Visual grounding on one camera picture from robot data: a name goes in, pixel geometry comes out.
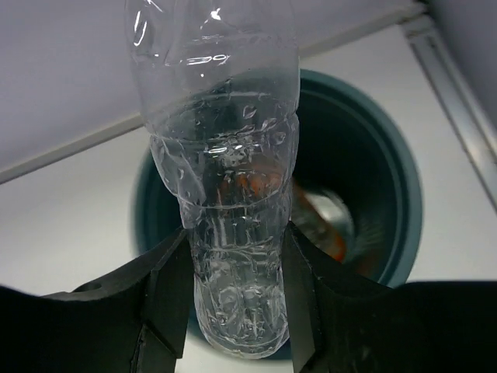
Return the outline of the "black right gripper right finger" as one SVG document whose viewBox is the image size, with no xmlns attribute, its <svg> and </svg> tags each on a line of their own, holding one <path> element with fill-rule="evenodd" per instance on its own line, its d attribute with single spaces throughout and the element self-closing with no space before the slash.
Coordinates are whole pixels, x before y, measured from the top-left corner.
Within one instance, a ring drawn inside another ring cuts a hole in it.
<svg viewBox="0 0 497 373">
<path fill-rule="evenodd" d="M 347 270 L 289 224 L 282 248 L 296 372 L 494 372 L 496 284 L 390 288 Z"/>
</svg>

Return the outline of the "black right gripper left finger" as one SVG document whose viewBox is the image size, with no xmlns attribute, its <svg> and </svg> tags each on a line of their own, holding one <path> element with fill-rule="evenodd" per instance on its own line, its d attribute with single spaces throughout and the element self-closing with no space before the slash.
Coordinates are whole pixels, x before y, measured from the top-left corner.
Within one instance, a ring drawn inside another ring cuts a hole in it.
<svg viewBox="0 0 497 373">
<path fill-rule="evenodd" d="M 3 372 L 172 372 L 193 300 L 186 232 L 71 292 L 1 289 Z"/>
</svg>

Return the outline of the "orange label tea bottle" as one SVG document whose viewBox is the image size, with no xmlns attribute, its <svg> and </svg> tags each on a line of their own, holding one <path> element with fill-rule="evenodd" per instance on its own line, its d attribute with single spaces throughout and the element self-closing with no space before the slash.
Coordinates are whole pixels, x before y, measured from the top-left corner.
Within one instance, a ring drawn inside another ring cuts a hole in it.
<svg viewBox="0 0 497 373">
<path fill-rule="evenodd" d="M 283 168 L 262 157 L 225 171 L 218 200 L 268 197 L 283 185 Z M 322 252 L 342 263 L 353 246 L 353 221 L 343 202 L 323 185 L 305 178 L 291 178 L 293 205 L 291 219 Z"/>
</svg>

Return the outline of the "clear crushed water bottle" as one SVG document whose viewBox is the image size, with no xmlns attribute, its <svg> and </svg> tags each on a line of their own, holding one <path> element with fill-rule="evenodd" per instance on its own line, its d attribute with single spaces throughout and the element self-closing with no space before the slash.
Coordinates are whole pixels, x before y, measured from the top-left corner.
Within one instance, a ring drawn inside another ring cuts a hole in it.
<svg viewBox="0 0 497 373">
<path fill-rule="evenodd" d="M 300 70 L 288 1 L 128 1 L 141 116 L 179 202 L 205 339 L 245 359 L 289 338 L 281 249 Z"/>
</svg>

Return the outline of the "teal plastic bin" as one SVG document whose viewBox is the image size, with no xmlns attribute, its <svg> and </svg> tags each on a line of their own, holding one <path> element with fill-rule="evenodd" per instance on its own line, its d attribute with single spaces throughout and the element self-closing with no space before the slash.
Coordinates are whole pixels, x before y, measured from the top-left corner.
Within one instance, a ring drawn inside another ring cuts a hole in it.
<svg viewBox="0 0 497 373">
<path fill-rule="evenodd" d="M 353 221 L 342 264 L 379 284 L 403 284 L 422 232 L 422 188 L 412 153 L 395 122 L 365 93 L 329 75 L 301 72 L 299 141 L 292 177 L 331 190 Z M 146 253 L 183 227 L 179 202 L 160 177 L 151 150 L 134 199 L 134 239 Z M 209 343 L 189 311 L 189 329 Z M 288 360 L 288 341 L 263 360 Z"/>
</svg>

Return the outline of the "grey right side rail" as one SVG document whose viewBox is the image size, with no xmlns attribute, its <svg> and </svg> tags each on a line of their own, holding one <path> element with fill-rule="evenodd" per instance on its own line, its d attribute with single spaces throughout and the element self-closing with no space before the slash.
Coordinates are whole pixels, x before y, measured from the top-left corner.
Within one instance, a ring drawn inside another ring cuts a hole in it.
<svg viewBox="0 0 497 373">
<path fill-rule="evenodd" d="M 496 205 L 496 130 L 428 16 L 402 25 L 488 199 Z"/>
</svg>

